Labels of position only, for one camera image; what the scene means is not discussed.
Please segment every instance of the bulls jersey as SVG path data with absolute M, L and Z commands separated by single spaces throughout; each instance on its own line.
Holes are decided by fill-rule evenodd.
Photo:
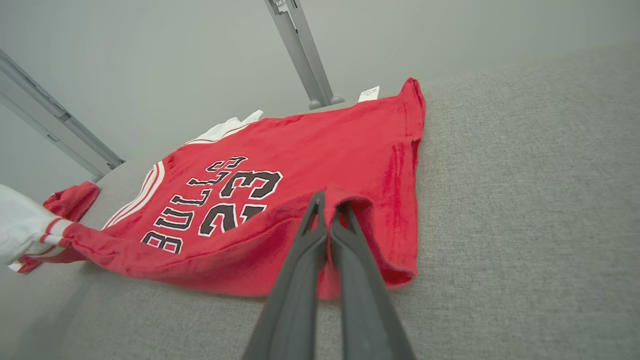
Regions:
M 325 192 L 326 221 L 350 201 L 385 282 L 402 286 L 417 272 L 415 170 L 424 119 L 420 86 L 409 79 L 399 95 L 351 108 L 238 123 L 156 163 L 140 194 L 103 230 L 57 218 L 41 239 L 126 276 L 263 296 L 311 197 Z M 339 291 L 329 261 L 319 296 Z

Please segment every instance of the garment label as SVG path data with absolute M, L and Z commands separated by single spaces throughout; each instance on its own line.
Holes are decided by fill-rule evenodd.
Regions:
M 360 98 L 358 102 L 368 101 L 368 100 L 378 100 L 378 92 L 380 91 L 380 86 L 376 86 L 373 89 L 364 90 L 360 93 Z

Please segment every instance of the white fabric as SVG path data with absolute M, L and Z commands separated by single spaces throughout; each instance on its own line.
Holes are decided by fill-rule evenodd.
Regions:
M 187 142 L 187 144 L 217 142 L 218 140 L 226 138 L 231 134 L 237 133 L 238 131 L 244 129 L 247 125 L 259 121 L 263 118 L 263 116 L 264 113 L 262 112 L 262 110 L 257 110 L 243 121 L 240 121 L 237 117 L 233 117 L 222 124 L 218 124 L 210 128 L 206 133 L 198 136 L 190 142 Z
M 40 243 L 57 216 L 15 190 L 0 184 L 0 262 L 11 265 L 24 254 L 40 254 Z

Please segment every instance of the red fabric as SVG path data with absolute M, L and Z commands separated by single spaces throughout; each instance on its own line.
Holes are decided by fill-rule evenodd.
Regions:
M 80 185 L 74 185 L 66 190 L 54 193 L 42 206 L 60 217 L 71 221 L 80 221 L 84 213 L 89 210 L 98 197 L 99 192 L 100 189 L 96 184 L 85 181 Z M 53 253 L 54 249 L 55 246 L 52 246 L 40 255 L 46 256 Z M 49 257 L 32 258 L 30 256 L 21 256 L 18 261 L 23 266 L 20 267 L 18 273 L 30 272 L 42 263 L 71 263 L 79 260 L 86 260 L 86 257 L 73 248 L 67 248 Z
M 139 199 L 103 231 L 71 224 L 54 235 L 63 235 L 61 246 L 126 276 L 264 296 L 311 197 L 324 191 L 326 221 L 351 201 L 387 286 L 400 287 L 417 273 L 415 171 L 425 112 L 420 86 L 409 79 L 394 97 L 263 119 L 165 157 Z M 247 216 L 247 208 L 257 214 Z M 318 293 L 322 299 L 340 293 L 331 263 Z

